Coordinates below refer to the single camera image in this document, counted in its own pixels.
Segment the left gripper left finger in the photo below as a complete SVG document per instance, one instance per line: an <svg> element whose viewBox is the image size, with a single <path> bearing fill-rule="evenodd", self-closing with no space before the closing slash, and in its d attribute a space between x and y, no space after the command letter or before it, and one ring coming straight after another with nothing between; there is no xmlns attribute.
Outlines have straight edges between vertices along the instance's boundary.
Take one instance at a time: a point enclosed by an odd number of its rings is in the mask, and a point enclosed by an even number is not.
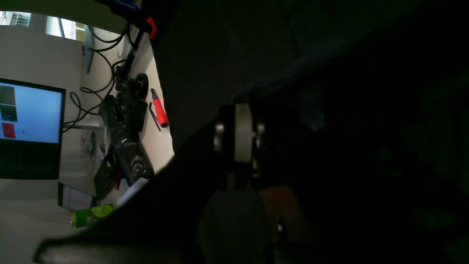
<svg viewBox="0 0 469 264"><path fill-rule="evenodd" d="M180 145L154 179L156 201L203 206L229 187L229 176L248 176L254 157L254 120L249 104L221 107L218 115Z"/></svg>

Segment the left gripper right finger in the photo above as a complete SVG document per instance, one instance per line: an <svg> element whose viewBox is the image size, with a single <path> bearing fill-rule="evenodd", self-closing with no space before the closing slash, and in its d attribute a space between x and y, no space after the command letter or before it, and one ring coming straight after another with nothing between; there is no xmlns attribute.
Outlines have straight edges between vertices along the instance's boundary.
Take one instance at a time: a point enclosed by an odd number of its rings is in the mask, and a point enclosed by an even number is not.
<svg viewBox="0 0 469 264"><path fill-rule="evenodd" d="M312 131L292 107L252 105L253 119L263 127L256 149L260 186L288 184L306 187L311 182Z"/></svg>

